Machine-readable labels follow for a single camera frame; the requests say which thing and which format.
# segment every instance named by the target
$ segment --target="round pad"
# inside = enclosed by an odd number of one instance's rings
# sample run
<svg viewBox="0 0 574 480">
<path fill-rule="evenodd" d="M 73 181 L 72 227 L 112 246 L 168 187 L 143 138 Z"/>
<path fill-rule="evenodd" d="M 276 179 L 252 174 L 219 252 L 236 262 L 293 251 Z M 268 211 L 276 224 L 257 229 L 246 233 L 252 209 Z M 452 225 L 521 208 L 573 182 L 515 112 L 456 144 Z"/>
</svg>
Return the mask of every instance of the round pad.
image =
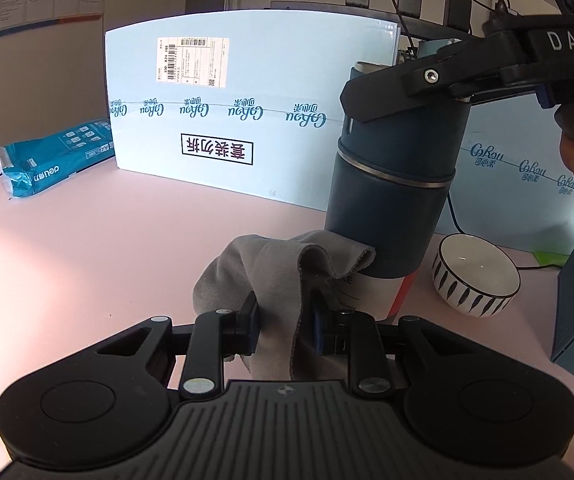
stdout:
<svg viewBox="0 0 574 480">
<path fill-rule="evenodd" d="M 574 396 L 509 358 L 463 354 L 437 359 L 404 400 L 407 422 L 437 452 L 491 467 L 561 455 L 574 435 Z"/>
<path fill-rule="evenodd" d="M 58 422 L 88 422 L 112 409 L 116 396 L 103 384 L 72 381 L 49 390 L 41 400 L 43 413 Z"/>
<path fill-rule="evenodd" d="M 520 420 L 533 408 L 529 392 L 509 381 L 478 381 L 462 388 L 458 400 L 469 415 L 486 422 Z"/>
</svg>

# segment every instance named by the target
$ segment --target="bowl with black pattern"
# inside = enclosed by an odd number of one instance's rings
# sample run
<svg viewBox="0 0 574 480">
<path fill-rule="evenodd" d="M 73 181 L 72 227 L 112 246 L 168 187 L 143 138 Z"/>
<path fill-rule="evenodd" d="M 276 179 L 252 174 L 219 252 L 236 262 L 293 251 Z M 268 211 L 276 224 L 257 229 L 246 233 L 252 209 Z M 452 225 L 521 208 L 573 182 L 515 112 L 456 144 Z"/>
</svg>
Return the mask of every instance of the bowl with black pattern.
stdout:
<svg viewBox="0 0 574 480">
<path fill-rule="evenodd" d="M 453 234 L 442 239 L 432 264 L 433 286 L 462 314 L 500 314 L 520 290 L 520 274 L 507 254 L 483 238 Z"/>
</svg>

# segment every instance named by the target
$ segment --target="table surface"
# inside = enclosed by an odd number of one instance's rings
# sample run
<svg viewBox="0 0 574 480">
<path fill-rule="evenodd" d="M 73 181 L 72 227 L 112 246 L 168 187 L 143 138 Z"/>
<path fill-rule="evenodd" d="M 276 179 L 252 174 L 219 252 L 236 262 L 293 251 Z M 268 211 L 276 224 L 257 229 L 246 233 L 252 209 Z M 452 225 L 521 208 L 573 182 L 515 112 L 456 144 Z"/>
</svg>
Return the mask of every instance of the table surface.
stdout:
<svg viewBox="0 0 574 480">
<path fill-rule="evenodd" d="M 9 199 L 0 182 L 0 394 L 17 378 L 141 320 L 166 314 L 191 323 L 192 289 L 233 238 L 292 236 L 324 225 L 325 215 L 274 202 L 116 168 L 113 159 L 37 196 Z M 556 311 L 556 272 L 522 273 L 522 288 L 499 316 L 464 316 L 444 303 L 429 267 L 430 246 L 401 314 L 448 330 L 557 377 L 548 360 Z M 518 265 L 530 254 L 508 250 Z M 179 367 L 172 385 L 177 384 Z M 249 375 L 239 360 L 229 378 Z M 574 439 L 564 457 L 574 468 Z M 0 468 L 8 461 L 0 441 Z"/>
</svg>

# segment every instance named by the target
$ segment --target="screw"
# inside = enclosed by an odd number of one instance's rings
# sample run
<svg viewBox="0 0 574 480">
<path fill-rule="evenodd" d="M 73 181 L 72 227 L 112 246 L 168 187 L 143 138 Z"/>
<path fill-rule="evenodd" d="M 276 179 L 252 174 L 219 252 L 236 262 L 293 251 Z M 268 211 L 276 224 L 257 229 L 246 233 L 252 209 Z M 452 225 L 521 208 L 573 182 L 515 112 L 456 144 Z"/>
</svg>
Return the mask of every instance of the screw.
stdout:
<svg viewBox="0 0 574 480">
<path fill-rule="evenodd" d="M 351 310 L 350 308 L 341 308 L 339 310 L 336 311 L 339 314 L 339 317 L 337 317 L 336 322 L 340 325 L 340 326 L 348 326 L 350 323 L 350 317 L 353 314 L 353 310 Z"/>
<path fill-rule="evenodd" d="M 429 84 L 438 83 L 438 72 L 436 72 L 433 68 L 425 71 L 425 81 Z"/>
<path fill-rule="evenodd" d="M 206 394 L 216 387 L 212 380 L 204 377 L 195 377 L 188 379 L 183 383 L 184 391 L 190 394 Z"/>
<path fill-rule="evenodd" d="M 382 394 L 391 388 L 391 384 L 382 377 L 369 377 L 360 381 L 358 387 L 368 394 Z"/>
</svg>

